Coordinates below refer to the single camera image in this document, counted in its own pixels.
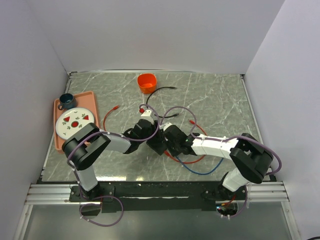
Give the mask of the black network switch box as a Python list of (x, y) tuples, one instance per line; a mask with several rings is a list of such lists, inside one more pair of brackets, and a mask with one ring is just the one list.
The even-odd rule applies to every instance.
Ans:
[(159, 156), (167, 150), (166, 143), (161, 139), (149, 139), (146, 144)]

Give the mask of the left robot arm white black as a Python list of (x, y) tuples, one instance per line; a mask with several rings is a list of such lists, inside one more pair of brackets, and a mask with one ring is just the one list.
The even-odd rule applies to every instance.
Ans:
[(93, 164), (105, 150), (128, 155), (144, 142), (155, 141), (158, 144), (158, 130), (158, 120), (140, 119), (122, 134), (103, 131), (89, 123), (67, 139), (62, 150), (74, 172), (80, 195), (87, 201), (94, 201), (102, 194)]

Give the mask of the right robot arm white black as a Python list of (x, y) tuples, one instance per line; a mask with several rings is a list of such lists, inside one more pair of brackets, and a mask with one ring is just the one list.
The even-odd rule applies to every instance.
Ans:
[(214, 138), (199, 133), (186, 135), (171, 123), (166, 123), (162, 130), (167, 148), (174, 157), (180, 154), (216, 156), (235, 164), (235, 169), (227, 172), (218, 187), (219, 195), (226, 200), (248, 183), (262, 183), (273, 161), (272, 153), (258, 145), (248, 133), (227, 140), (226, 137)]

